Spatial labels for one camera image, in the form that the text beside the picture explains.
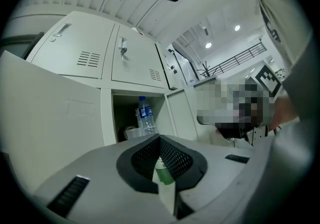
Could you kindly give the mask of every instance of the black metal railing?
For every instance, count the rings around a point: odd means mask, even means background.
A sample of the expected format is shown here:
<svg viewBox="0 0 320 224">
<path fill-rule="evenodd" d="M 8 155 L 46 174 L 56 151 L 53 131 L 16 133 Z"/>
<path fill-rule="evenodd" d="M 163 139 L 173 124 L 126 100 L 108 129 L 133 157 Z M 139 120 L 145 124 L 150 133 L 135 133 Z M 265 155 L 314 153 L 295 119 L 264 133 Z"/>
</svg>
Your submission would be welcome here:
<svg viewBox="0 0 320 224">
<path fill-rule="evenodd" d="M 265 45 L 263 45 L 262 42 L 258 43 L 257 45 L 254 45 L 251 48 L 248 48 L 247 50 L 241 52 L 240 54 L 237 54 L 236 56 L 228 59 L 227 61 L 210 68 L 207 67 L 207 64 L 203 64 L 204 70 L 199 70 L 203 71 L 201 73 L 202 76 L 208 78 L 210 76 L 218 76 L 222 73 L 225 73 L 228 70 L 231 70 L 232 68 L 235 68 L 236 66 L 239 66 L 240 64 L 250 60 L 251 58 L 256 57 L 257 55 L 265 52 L 267 49 Z"/>
</svg>

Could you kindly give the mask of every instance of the ventilation slot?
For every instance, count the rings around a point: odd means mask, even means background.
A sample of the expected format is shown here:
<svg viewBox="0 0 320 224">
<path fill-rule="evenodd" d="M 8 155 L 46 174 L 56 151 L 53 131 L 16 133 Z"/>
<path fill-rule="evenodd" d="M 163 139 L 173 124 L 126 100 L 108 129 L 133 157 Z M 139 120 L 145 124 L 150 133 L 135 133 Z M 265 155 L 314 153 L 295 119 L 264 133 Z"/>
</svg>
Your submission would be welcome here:
<svg viewBox="0 0 320 224">
<path fill-rule="evenodd" d="M 95 53 L 89 53 L 82 51 L 79 59 L 77 61 L 77 65 L 89 66 L 89 67 L 98 67 L 100 61 L 100 55 Z"/>
<path fill-rule="evenodd" d="M 160 76 L 160 73 L 158 71 L 151 70 L 151 69 L 149 69 L 149 71 L 150 71 L 151 79 L 157 80 L 157 81 L 161 81 L 161 76 Z"/>
<path fill-rule="evenodd" d="M 90 180 L 76 176 L 48 205 L 48 209 L 61 217 L 66 217 Z"/>
<path fill-rule="evenodd" d="M 227 155 L 225 158 L 243 164 L 246 164 L 249 161 L 249 158 L 247 157 L 241 157 L 236 155 Z"/>
</svg>

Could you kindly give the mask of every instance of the white ceiling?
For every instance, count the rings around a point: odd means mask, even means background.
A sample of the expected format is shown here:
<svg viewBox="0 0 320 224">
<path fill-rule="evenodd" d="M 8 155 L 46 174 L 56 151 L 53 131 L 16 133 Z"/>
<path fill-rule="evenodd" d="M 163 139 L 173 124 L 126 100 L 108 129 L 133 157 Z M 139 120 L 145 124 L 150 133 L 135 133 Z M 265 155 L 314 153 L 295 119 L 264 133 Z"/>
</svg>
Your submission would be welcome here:
<svg viewBox="0 0 320 224">
<path fill-rule="evenodd" d="M 67 14 L 70 10 L 96 12 L 135 26 L 168 46 L 188 30 L 187 38 L 199 56 L 204 58 L 242 33 L 247 33 L 260 18 L 256 0 L 21 0 L 17 14 Z M 197 24 L 208 28 L 206 36 Z M 234 26 L 241 25 L 238 33 Z M 212 48 L 204 45 L 212 42 Z"/>
</svg>

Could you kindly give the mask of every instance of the blue bottle label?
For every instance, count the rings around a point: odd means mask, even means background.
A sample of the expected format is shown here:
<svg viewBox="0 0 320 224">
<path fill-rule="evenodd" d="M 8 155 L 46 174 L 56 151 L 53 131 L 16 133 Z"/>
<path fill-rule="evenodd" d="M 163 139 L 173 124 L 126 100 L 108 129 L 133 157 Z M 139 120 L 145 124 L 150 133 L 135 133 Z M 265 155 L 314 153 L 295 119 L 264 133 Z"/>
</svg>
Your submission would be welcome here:
<svg viewBox="0 0 320 224">
<path fill-rule="evenodd" d="M 150 107 L 143 107 L 139 109 L 140 118 L 152 116 L 152 110 Z"/>
</svg>

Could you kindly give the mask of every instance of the water bottle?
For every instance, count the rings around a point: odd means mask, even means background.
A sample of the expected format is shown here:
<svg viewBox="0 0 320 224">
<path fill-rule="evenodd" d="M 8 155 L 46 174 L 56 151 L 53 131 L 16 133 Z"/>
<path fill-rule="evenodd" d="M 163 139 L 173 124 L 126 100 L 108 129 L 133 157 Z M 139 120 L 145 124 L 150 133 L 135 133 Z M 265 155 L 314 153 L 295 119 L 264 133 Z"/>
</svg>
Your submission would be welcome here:
<svg viewBox="0 0 320 224">
<path fill-rule="evenodd" d="M 146 98 L 140 96 L 139 98 L 139 114 L 142 121 L 142 134 L 151 135 L 157 133 L 157 128 L 154 121 L 154 116 L 150 105 L 148 105 Z"/>
</svg>

